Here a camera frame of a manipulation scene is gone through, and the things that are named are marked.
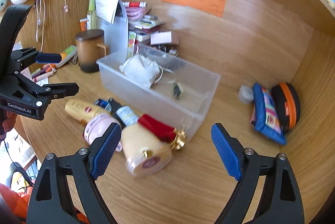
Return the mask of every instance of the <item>transparent storage box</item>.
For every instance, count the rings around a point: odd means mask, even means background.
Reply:
[[[174,74],[164,71],[161,80],[146,88],[129,79],[119,70],[129,55],[139,53]],[[185,130],[190,140],[205,119],[221,75],[181,58],[142,44],[112,53],[97,61],[102,83],[106,89],[123,99],[130,107],[152,116],[178,130]],[[172,82],[177,78],[183,88],[175,99]]]

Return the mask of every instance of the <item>orange stripe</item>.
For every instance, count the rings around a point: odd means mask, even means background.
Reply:
[[[287,104],[289,105],[289,118],[290,118],[289,130],[290,130],[296,124],[295,102],[294,102],[293,96],[292,96],[291,91],[290,91],[289,87],[287,86],[287,84],[282,82],[282,83],[279,84],[279,86],[283,90],[283,93],[285,95]]]

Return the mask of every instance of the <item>yellow lotion bottle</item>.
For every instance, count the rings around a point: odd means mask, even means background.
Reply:
[[[93,117],[99,114],[110,115],[108,111],[101,108],[100,106],[76,99],[70,99],[67,102],[65,111],[84,125],[86,125]]]
[[[87,29],[97,28],[97,12],[95,10],[95,0],[89,0],[88,12],[87,12]]]

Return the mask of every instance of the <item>brown ceramic cup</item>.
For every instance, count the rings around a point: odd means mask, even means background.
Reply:
[[[104,31],[82,31],[76,34],[75,39],[80,69],[86,73],[99,71],[97,60],[109,54],[109,47],[104,43]]]

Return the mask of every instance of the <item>red and white box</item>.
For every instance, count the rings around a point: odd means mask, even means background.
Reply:
[[[151,34],[151,45],[179,45],[179,36],[174,31],[164,31]]]

